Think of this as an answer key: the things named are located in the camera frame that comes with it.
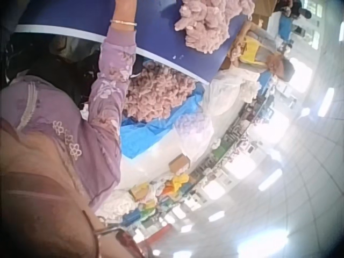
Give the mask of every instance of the blue tarp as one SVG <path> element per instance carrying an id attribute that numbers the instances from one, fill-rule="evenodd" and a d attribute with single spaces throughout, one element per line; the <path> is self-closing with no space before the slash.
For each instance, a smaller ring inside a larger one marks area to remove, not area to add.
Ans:
<path id="1" fill-rule="evenodd" d="M 202 85 L 197 84 L 192 95 L 183 105 L 174 108 L 168 119 L 137 123 L 131 118 L 125 118 L 120 128 L 122 154 L 133 159 L 160 141 L 181 115 L 198 111 L 198 103 L 202 100 L 203 91 Z"/>

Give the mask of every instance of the ceiling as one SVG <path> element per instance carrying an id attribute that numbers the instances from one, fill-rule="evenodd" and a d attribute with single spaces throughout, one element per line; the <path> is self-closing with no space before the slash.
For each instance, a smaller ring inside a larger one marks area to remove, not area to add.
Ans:
<path id="1" fill-rule="evenodd" d="M 238 257 L 238 245 L 273 229 L 288 232 L 288 243 L 271 257 L 324 257 L 344 233 L 344 42 L 338 41 L 343 3 L 326 2 L 324 43 L 305 105 L 318 108 L 327 88 L 335 96 L 326 117 L 311 113 L 294 120 L 270 157 L 226 196 L 188 215 L 188 233 L 171 231 L 154 248 L 161 257 L 187 250 L 192 257 Z M 277 168 L 283 176 L 264 192 L 258 185 Z M 208 217 L 218 211 L 215 222 Z"/>

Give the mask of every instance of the gold bangle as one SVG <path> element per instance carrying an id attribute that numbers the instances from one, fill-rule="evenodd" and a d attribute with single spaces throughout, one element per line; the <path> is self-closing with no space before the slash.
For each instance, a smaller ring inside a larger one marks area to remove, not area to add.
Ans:
<path id="1" fill-rule="evenodd" d="M 122 20 L 110 20 L 111 23 L 118 23 L 118 24 L 123 24 L 123 25 L 129 25 L 129 26 L 137 26 L 137 23 L 131 23 L 129 21 L 122 21 Z"/>

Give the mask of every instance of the table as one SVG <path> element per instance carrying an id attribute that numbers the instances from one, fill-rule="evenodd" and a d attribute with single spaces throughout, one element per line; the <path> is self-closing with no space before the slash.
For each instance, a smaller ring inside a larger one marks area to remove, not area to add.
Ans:
<path id="1" fill-rule="evenodd" d="M 16 32 L 51 33 L 103 42 L 114 0 L 31 0 Z M 217 73 L 246 16 L 232 19 L 229 38 L 213 54 L 185 45 L 185 32 L 174 30 L 181 0 L 139 0 L 137 53 L 208 84 Z"/>

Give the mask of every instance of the cardboard box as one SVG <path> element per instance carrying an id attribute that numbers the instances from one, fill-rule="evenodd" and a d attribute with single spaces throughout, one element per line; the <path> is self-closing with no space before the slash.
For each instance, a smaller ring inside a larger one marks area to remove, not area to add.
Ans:
<path id="1" fill-rule="evenodd" d="M 256 15 L 270 17 L 274 12 L 277 0 L 256 0 L 254 12 Z"/>
<path id="2" fill-rule="evenodd" d="M 181 154 L 175 158 L 169 165 L 170 171 L 173 174 L 180 174 L 180 171 L 190 168 L 190 160 L 185 155 Z"/>

